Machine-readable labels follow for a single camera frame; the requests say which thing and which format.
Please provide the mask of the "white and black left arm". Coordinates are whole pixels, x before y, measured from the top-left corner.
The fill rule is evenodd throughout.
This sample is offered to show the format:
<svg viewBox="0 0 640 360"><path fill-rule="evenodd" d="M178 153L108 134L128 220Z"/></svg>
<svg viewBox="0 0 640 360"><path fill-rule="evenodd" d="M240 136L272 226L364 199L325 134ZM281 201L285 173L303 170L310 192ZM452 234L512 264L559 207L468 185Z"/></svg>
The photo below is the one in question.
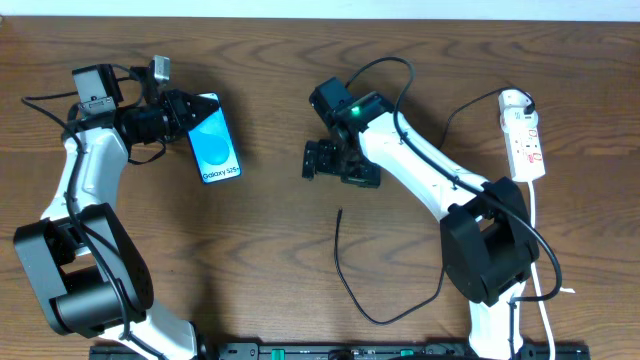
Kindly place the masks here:
<svg viewBox="0 0 640 360"><path fill-rule="evenodd" d="M63 124L64 169L14 248L51 329L114 341L146 359L217 359L219 349L154 298L149 269L114 207L136 144L166 144L220 110L217 95L162 93L145 106Z"/></svg>

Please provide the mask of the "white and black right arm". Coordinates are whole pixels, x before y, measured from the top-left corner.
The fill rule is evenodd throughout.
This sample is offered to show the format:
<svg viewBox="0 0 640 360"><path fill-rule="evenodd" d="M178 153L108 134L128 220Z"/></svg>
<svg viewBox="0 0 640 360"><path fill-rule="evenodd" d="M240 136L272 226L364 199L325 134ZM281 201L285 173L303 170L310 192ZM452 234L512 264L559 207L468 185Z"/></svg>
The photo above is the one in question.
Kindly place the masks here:
<svg viewBox="0 0 640 360"><path fill-rule="evenodd" d="M330 136L306 144L303 177L334 175L367 188L379 187L383 171L399 180L439 223L444 273L469 302L471 349L482 358L515 358L524 341L512 301L540 255L519 187L459 166L376 92L356 98L331 78L309 102Z"/></svg>

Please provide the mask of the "blue Samsung Galaxy smartphone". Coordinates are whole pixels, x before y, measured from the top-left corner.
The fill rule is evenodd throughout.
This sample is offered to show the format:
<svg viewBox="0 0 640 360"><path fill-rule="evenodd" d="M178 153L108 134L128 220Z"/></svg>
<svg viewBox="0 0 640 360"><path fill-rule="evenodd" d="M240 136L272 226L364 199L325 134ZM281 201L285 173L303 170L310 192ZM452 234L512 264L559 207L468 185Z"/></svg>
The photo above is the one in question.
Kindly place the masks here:
<svg viewBox="0 0 640 360"><path fill-rule="evenodd" d="M242 169L222 107L188 133L203 184L239 177Z"/></svg>

